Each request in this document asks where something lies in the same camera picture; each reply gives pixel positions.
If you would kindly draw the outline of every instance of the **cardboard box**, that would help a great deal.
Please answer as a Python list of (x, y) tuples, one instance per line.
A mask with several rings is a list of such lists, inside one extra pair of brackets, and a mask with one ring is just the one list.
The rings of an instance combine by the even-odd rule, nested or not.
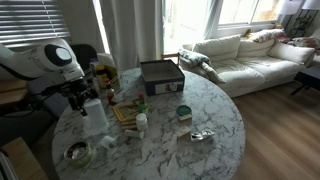
[(141, 62), (141, 74), (148, 96), (183, 91), (185, 76), (172, 60)]

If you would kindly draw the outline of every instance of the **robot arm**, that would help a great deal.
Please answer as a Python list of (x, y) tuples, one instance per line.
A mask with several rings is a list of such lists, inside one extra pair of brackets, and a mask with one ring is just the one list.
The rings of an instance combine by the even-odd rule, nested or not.
[(0, 66), (23, 80), (49, 75), (55, 85), (46, 88), (42, 94), (60, 92), (68, 98), (73, 110), (81, 110), (85, 115), (85, 95), (92, 97), (92, 92), (83, 79), (84, 73), (75, 54), (65, 40), (50, 39), (25, 52), (13, 52), (0, 44)]

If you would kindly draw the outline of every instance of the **white marble table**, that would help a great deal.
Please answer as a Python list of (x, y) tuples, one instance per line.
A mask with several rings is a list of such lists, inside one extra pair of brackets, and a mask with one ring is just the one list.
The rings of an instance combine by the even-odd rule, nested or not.
[[(110, 106), (105, 106), (109, 129), (87, 141), (94, 148), (90, 164), (74, 169), (63, 159), (71, 143), (86, 138), (82, 117), (68, 107), (61, 116), (52, 143), (53, 162), (59, 177), (64, 179), (231, 179), (245, 146), (245, 130), (241, 115), (232, 100), (210, 81), (190, 72), (184, 91), (146, 97), (154, 107), (149, 113), (149, 129), (143, 140), (124, 136)], [(125, 101), (145, 92), (140, 69), (122, 73), (124, 88), (117, 94)], [(193, 120), (181, 123), (176, 109), (188, 105)], [(212, 138), (190, 142), (176, 139), (184, 126), (192, 132), (210, 129)], [(105, 149), (101, 139), (118, 138), (118, 145)]]

